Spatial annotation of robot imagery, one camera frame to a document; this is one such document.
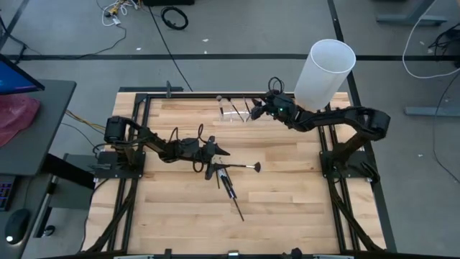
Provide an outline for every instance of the black desk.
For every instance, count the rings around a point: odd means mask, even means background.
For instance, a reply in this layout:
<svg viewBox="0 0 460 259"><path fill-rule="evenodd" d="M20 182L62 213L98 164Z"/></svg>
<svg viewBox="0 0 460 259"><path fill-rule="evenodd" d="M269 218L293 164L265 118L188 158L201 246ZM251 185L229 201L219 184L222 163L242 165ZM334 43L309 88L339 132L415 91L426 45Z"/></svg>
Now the black desk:
<svg viewBox="0 0 460 259"><path fill-rule="evenodd" d="M43 80L40 83L45 86L45 91L29 93L29 96L40 100L40 109L32 125L0 148L0 174L22 175L15 186L16 191L9 211L0 212L1 258L12 259L22 256L46 194L52 190L49 188L52 185L52 175L69 179L66 173L75 175L77 170L72 165L68 168L66 162L48 154L76 83L51 80ZM26 235L20 243L10 245L4 238L5 224L13 212L23 207L31 212Z"/></svg>

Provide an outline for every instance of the blue screen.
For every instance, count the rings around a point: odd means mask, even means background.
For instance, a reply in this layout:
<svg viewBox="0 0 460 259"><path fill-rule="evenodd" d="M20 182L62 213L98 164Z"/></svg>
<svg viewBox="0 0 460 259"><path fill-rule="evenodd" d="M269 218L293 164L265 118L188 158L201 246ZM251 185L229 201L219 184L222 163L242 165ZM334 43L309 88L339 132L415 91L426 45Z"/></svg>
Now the blue screen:
<svg viewBox="0 0 460 259"><path fill-rule="evenodd" d="M6 63L0 61L0 94L15 94L37 90L40 90L40 88L10 68Z"/></svg>

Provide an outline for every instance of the keyboard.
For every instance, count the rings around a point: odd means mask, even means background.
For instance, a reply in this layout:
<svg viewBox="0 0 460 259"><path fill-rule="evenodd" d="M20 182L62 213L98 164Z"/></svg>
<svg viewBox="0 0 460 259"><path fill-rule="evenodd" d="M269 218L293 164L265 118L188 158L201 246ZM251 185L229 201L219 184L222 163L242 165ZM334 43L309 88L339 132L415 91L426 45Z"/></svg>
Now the keyboard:
<svg viewBox="0 0 460 259"><path fill-rule="evenodd" d="M13 199L14 184L16 176L0 175L0 212L6 212Z"/></svg>

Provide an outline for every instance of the floor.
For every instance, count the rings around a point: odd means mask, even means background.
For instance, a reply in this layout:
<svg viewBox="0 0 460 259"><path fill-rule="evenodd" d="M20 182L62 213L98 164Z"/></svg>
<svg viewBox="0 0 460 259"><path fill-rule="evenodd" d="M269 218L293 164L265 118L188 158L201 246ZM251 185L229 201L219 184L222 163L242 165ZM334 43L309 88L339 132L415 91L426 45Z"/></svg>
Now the floor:
<svg viewBox="0 0 460 259"><path fill-rule="evenodd" d="M104 49L123 31L101 24L101 10L95 1L11 0L0 1L0 15L7 26L25 1L24 11L12 34L43 55L82 55ZM100 5L111 4L98 0ZM408 12L413 1L335 0L344 39L357 55L401 55L410 27L378 24L377 13ZM324 0L197 0L194 6L180 7L190 20L184 31L160 28L174 54L306 54L311 45L335 38L334 27ZM155 14L160 8L153 9ZM444 15L440 27L420 27L414 32L408 55L430 55L427 46L439 33L459 22L456 0L435 3L430 14ZM104 55L167 54L160 36L145 10L128 9L121 16L126 39ZM17 54L20 46L8 40L2 54ZM267 80L278 76L288 91L303 66L303 60L178 60L178 65L195 91L264 91ZM111 115L116 92L121 86L185 87L170 60L33 60L19 66L35 78L77 82L69 109L89 121L103 124ZM413 73L427 76L452 71L452 62L410 61ZM387 138L373 144L382 186L401 253L460 255L456 197L460 186L433 158L433 119L407 117L405 106L433 106L451 76L420 80L408 75L400 61L359 61L353 70L362 104L387 112L391 117ZM443 106L460 105L460 88L447 93ZM348 90L344 83L342 91ZM101 135L66 118L79 127L93 143ZM460 150L459 121L438 118L436 149L446 167L456 170ZM62 126L51 153L90 154L91 146L74 129ZM47 239L33 239L24 258L75 253L83 236L87 212L56 210L50 223L57 232Z"/></svg>

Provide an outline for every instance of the white cable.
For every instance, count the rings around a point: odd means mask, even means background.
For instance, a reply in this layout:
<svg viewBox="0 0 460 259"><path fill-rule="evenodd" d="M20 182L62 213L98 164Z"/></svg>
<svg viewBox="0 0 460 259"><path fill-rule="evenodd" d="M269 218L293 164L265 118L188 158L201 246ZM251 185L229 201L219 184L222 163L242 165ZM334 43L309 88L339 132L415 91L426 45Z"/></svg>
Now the white cable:
<svg viewBox="0 0 460 259"><path fill-rule="evenodd" d="M428 7L426 9L426 11L420 16L420 18L418 18L418 21L415 23L414 27L412 28L412 30L410 31L410 34L409 34L409 38L408 38L408 41L405 43L405 48L404 48L404 52L402 53L402 64L404 65L404 68L405 70L409 73L409 75L415 77L415 78L419 78L419 79L430 79L430 78L437 78L437 77L441 77L441 76L450 76L452 74L455 74L457 72L460 71L460 68L450 72L450 73L445 73L445 74L441 74L441 75L434 75L434 76L417 76L417 75L414 75L413 73L411 73L407 67L407 65L405 64L405 60L404 60L404 57L405 57L405 53L406 51L408 50L408 46L409 46L409 42L410 42L410 38L412 37L412 33L414 33L414 30L415 28L417 27L418 23L423 19L423 17L425 16L425 14L428 13L428 11L430 11L431 7L436 3L436 1L434 1L430 7Z"/></svg>
<svg viewBox="0 0 460 259"><path fill-rule="evenodd" d="M110 4L106 7L104 7L104 9L102 10L102 25L103 26L112 26L112 25L115 25L116 23L115 22L112 22L111 24L106 24L104 22L104 18L105 18L105 14L106 14L106 10L110 7L110 6L114 6L114 5L117 5L119 3L119 1L122 1L122 0L117 0L115 1L115 3L113 4ZM120 5L120 10L121 10L121 13L126 16L128 14L128 9L126 8L126 6L132 6L132 4L128 3L128 2L124 2L123 4Z"/></svg>

